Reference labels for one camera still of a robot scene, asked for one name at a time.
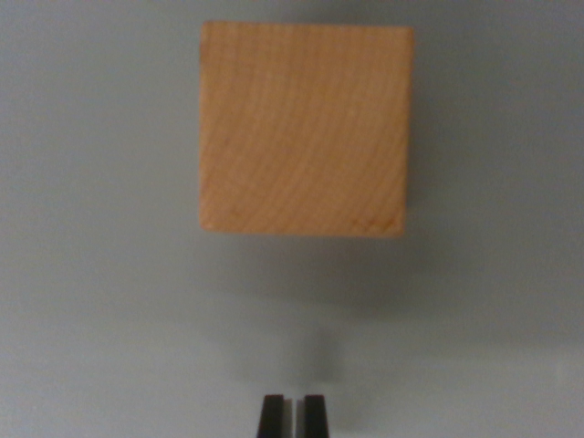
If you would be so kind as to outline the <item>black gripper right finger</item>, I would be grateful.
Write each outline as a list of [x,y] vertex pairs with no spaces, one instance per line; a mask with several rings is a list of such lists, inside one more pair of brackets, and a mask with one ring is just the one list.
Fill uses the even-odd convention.
[[330,437],[327,406],[323,395],[309,394],[297,402],[296,437]]

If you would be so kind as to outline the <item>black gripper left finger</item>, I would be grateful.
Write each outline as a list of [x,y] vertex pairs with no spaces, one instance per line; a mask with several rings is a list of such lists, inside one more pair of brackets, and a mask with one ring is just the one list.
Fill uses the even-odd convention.
[[283,394],[264,397],[257,438],[291,438],[293,433],[293,401]]

